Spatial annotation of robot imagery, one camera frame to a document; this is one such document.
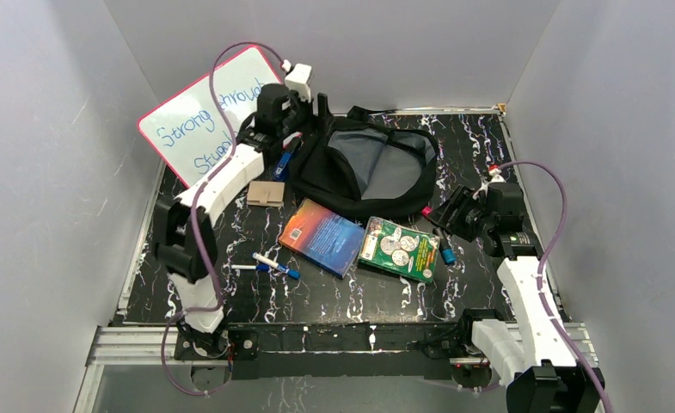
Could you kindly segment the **black student backpack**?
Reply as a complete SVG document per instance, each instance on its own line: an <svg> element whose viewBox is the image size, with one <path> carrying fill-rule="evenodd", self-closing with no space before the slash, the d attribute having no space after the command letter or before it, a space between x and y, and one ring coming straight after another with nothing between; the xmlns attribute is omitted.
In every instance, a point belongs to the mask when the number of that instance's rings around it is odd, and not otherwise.
<svg viewBox="0 0 675 413"><path fill-rule="evenodd" d="M431 133L376 124L354 107L346 116L322 106L288 166L294 193L340 216L405 219L434 194L439 143Z"/></svg>

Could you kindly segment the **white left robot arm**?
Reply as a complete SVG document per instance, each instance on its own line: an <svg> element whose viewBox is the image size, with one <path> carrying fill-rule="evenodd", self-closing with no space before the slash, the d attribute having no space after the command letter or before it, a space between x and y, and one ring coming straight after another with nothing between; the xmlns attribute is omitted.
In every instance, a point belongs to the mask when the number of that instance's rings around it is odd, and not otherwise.
<svg viewBox="0 0 675 413"><path fill-rule="evenodd" d="M209 123L224 126L230 145L188 189L156 203L151 251L181 300L181 311L172 322L197 335L196 347L205 356L218 358L228 350L230 337L220 329L224 289L216 271L213 227L227 206L281 157L284 140L309 125L313 102L282 83L264 84L254 107L241 119L232 119L216 97L211 101Z"/></svg>

